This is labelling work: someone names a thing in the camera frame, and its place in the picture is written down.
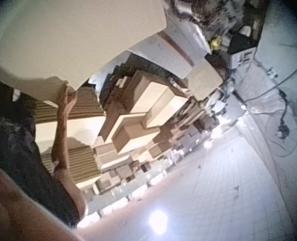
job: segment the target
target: fingers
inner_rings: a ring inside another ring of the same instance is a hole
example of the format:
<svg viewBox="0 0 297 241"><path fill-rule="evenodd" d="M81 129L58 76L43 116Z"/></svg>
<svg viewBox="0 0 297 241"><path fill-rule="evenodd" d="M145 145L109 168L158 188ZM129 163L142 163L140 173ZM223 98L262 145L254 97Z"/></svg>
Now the fingers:
<svg viewBox="0 0 297 241"><path fill-rule="evenodd" d="M62 95L67 96L68 88L69 88L68 81L64 81L63 86L62 86L62 91L61 91Z"/></svg>
<svg viewBox="0 0 297 241"><path fill-rule="evenodd" d="M68 99L67 99L68 103L74 102L76 100L77 100L77 91L74 91L73 93L70 93L68 95Z"/></svg>

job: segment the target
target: pile of boxes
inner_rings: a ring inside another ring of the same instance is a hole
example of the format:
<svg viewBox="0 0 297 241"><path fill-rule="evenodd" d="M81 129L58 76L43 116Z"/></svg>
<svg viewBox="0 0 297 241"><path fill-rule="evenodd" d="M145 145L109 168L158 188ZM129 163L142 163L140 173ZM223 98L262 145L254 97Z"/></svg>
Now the pile of boxes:
<svg viewBox="0 0 297 241"><path fill-rule="evenodd" d="M107 180L115 173L121 180L131 180L136 166L156 160L172 147L161 135L161 141L154 139L188 100L167 80L139 70L132 78L117 80L105 99L106 120L93 146L97 166L105 173L96 182L100 191L110 188Z"/></svg>
<svg viewBox="0 0 297 241"><path fill-rule="evenodd" d="M84 189L92 186L101 175L90 145L94 144L106 117L94 88L81 87L77 92L78 99L67 122L68 155L73 180L77 187ZM56 133L57 109L37 101L35 123L36 143L42 162L52 173L51 150Z"/></svg>
<svg viewBox="0 0 297 241"><path fill-rule="evenodd" d="M78 89L67 126L72 177L80 189L96 184L99 194L134 179L136 171L149 170L151 162L179 145L202 113L196 101L156 75L138 70L133 77L111 80L101 104L94 88ZM57 109L37 102L35 118L36 143L52 172Z"/></svg>

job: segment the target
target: electrical cable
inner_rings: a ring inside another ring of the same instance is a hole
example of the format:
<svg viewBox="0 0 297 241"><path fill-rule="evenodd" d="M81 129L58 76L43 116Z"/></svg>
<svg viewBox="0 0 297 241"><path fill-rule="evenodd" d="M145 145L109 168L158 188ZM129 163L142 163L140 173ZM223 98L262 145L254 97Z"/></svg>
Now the electrical cable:
<svg viewBox="0 0 297 241"><path fill-rule="evenodd" d="M274 87L270 88L269 90L267 90L266 92L262 93L261 95L254 97L254 98L250 98L245 100L244 102L247 103L251 100L255 100L258 98L263 97L264 95L268 94L269 92L271 92L273 89L276 89L278 86L282 85L283 83L285 83L287 80L289 80L292 76L294 76L297 73L297 69L294 70L294 72L292 72L287 78L285 78L283 81L281 81L279 84L275 85Z"/></svg>
<svg viewBox="0 0 297 241"><path fill-rule="evenodd" d="M279 89L279 95L284 101L284 111L283 111L282 116L280 118L280 125L283 125L284 124L283 118L284 118L285 114L287 113L287 109L288 109L288 100L286 98L287 95L281 89Z"/></svg>

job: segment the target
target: power cord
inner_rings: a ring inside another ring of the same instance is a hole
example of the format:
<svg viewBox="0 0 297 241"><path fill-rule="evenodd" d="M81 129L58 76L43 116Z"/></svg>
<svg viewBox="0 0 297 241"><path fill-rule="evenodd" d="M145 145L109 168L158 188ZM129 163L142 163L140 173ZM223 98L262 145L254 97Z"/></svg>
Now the power cord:
<svg viewBox="0 0 297 241"><path fill-rule="evenodd" d="M287 80L289 80L291 77L293 77L296 73L297 73L297 69L295 69L294 72L292 72L287 78L285 78L279 84L275 85L274 87L270 88L269 90L267 90L266 92L262 93L261 95L259 95L257 97L254 97L254 98L250 98L250 99L245 100L244 103L247 103L247 102L249 102L251 100L255 100L255 99L258 99L258 98L263 97L264 95L268 94L272 90L276 89L277 87L279 87L280 85L282 85L283 83L285 83Z"/></svg>

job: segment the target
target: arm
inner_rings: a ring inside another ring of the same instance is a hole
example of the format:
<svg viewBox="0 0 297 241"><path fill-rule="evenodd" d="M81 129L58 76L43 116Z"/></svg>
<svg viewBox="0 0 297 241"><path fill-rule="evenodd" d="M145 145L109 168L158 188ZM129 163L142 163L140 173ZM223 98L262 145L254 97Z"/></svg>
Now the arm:
<svg viewBox="0 0 297 241"><path fill-rule="evenodd" d="M52 161L56 169L69 168L68 146L67 146L67 120L68 115L76 103L77 92L68 93L69 86L65 83L61 89L58 99L57 128L52 148Z"/></svg>
<svg viewBox="0 0 297 241"><path fill-rule="evenodd" d="M82 241L0 169L0 240Z"/></svg>

